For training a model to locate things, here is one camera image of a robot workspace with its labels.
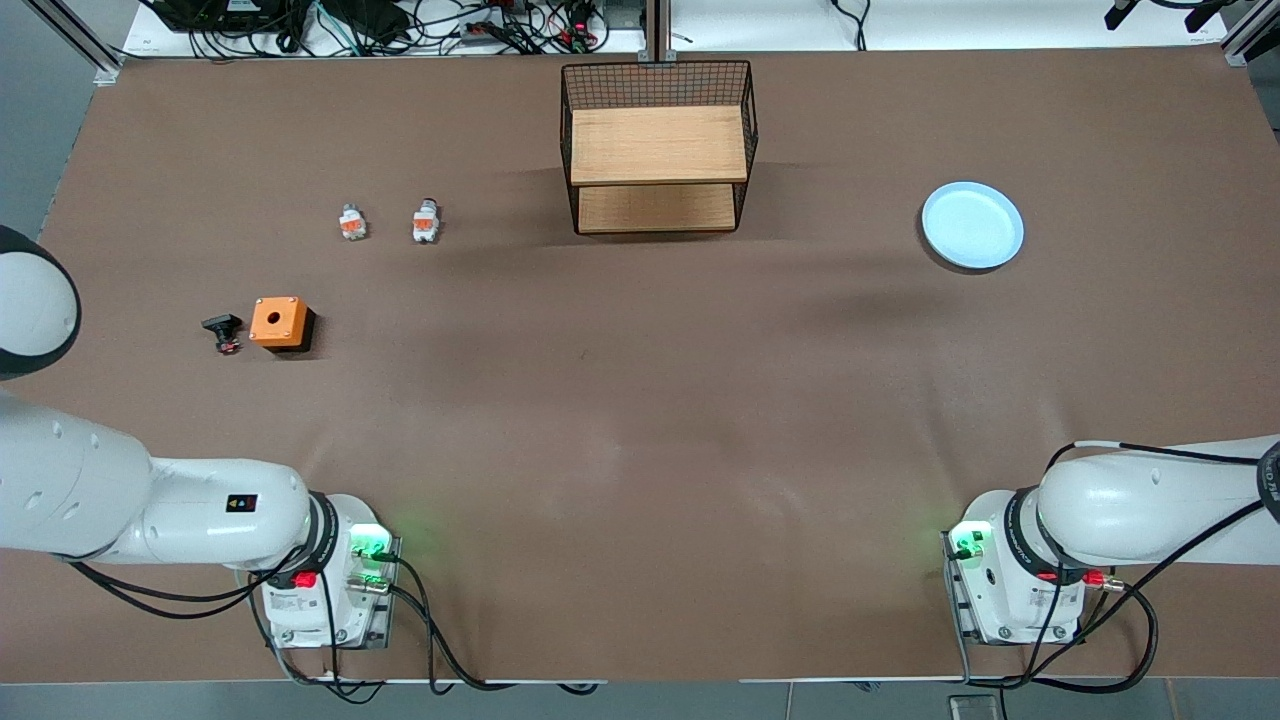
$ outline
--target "white robotic arm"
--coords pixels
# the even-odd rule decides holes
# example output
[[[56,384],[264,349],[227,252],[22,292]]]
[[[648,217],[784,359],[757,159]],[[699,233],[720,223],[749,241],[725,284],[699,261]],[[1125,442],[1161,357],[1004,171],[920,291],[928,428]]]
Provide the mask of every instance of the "white robotic arm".
[[[1097,569],[1161,562],[1275,493],[1277,443],[1280,436],[1266,436],[1160,448],[1236,459],[1221,462],[1085,441],[1075,446],[1119,451],[1055,464],[1039,487],[978,496],[947,533],[964,629],[984,643],[1037,642],[1061,569],[1044,641],[1070,639]],[[1181,560],[1280,565],[1280,521],[1266,509],[1253,512]]]
[[[61,265],[0,225],[0,379],[60,359],[79,316]],[[292,468],[151,457],[128,434],[0,391],[0,548],[270,570],[264,605],[279,647],[360,647],[394,575],[370,556],[390,546],[367,505],[308,492]]]

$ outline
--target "small white connector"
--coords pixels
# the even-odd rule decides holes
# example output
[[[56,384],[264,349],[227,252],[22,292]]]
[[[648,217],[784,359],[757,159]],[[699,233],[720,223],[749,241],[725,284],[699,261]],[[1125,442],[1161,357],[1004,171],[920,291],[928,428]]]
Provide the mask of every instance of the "small white connector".
[[[413,213],[413,242],[435,242],[440,232],[440,208],[430,197],[422,199],[422,206]]]
[[[342,228],[342,237],[347,240],[364,240],[369,234],[369,224],[360,214],[360,208],[356,208],[353,202],[342,206],[338,227]]]

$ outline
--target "light blue round plate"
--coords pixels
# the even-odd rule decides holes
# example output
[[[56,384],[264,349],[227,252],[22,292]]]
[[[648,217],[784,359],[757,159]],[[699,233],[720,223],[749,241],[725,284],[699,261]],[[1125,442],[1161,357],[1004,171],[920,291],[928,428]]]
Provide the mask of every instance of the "light blue round plate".
[[[952,182],[933,191],[922,213],[924,237],[948,263],[974,270],[997,268],[1023,247],[1023,217],[998,190]]]

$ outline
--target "black wire mesh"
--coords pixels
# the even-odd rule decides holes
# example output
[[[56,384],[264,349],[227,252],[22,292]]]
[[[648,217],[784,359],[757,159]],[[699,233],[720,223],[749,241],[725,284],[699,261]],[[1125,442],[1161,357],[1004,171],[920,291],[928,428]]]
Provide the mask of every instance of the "black wire mesh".
[[[755,124],[755,90],[746,60],[694,60],[687,63],[591,63],[561,70],[561,158],[564,184],[579,231],[579,192],[570,178],[573,159],[573,111],[604,108],[676,108],[736,105],[742,111],[746,182],[733,183],[733,228],[742,220],[746,186],[751,179],[759,132]]]

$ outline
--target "brown table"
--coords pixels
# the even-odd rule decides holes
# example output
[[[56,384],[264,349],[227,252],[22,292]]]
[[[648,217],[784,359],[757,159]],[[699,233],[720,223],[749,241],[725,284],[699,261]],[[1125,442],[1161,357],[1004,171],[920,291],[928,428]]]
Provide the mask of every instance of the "brown table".
[[[367,500],[481,676],[955,676],[938,530],[977,493],[1076,438],[1280,428],[1280,149],[1213,47],[751,60],[742,227],[691,242],[571,232],[554,58],[131,63],[44,236],[82,337],[6,387]],[[1025,218],[995,273],[916,234],[961,178]],[[408,238],[424,195],[436,247]],[[320,314],[308,359],[214,352],[200,320],[285,293]],[[247,611],[154,619],[35,553],[0,573],[3,682],[278,676]],[[1275,569],[1151,594],[1156,674],[1280,667]],[[1057,670],[1124,674],[1139,628]],[[420,678],[421,637],[402,614],[344,673]]]

